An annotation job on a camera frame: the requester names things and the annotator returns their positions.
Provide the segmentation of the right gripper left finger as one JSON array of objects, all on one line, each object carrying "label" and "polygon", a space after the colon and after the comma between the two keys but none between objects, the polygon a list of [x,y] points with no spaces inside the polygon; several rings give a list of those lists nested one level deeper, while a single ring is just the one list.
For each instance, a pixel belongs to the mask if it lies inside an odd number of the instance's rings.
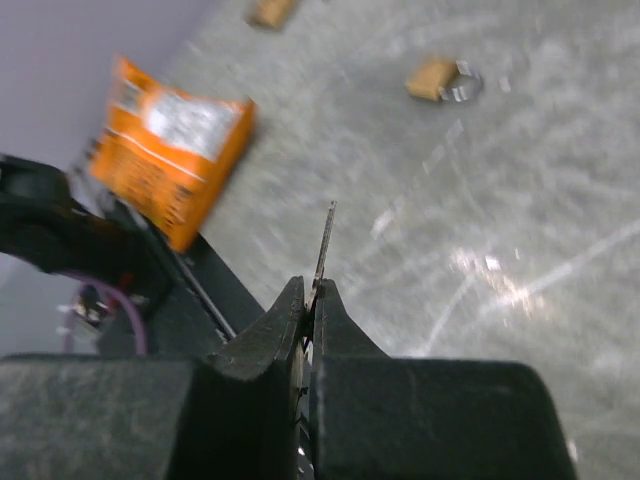
[{"label": "right gripper left finger", "polygon": [[5,479],[294,479],[304,282],[206,357],[1,362]]}]

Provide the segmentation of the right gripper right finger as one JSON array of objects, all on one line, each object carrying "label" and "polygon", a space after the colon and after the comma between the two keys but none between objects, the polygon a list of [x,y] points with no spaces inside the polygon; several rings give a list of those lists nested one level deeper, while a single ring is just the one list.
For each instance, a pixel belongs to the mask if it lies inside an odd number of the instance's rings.
[{"label": "right gripper right finger", "polygon": [[573,479],[552,397],[530,366],[385,354],[336,284],[315,305],[310,406],[319,479]]}]

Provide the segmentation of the small metal key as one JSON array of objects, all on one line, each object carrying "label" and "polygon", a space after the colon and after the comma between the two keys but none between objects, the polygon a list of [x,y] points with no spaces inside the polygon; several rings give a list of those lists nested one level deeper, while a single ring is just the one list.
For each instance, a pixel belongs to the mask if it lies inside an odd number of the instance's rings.
[{"label": "small metal key", "polygon": [[316,269],[314,273],[314,278],[311,283],[311,290],[306,303],[306,307],[309,311],[312,310],[315,304],[317,294],[320,288],[320,284],[324,276],[326,256],[328,252],[336,206],[337,206],[337,201],[332,200],[328,209],[324,230],[323,230],[323,236],[322,236],[321,245],[320,245],[319,256],[318,256]]}]

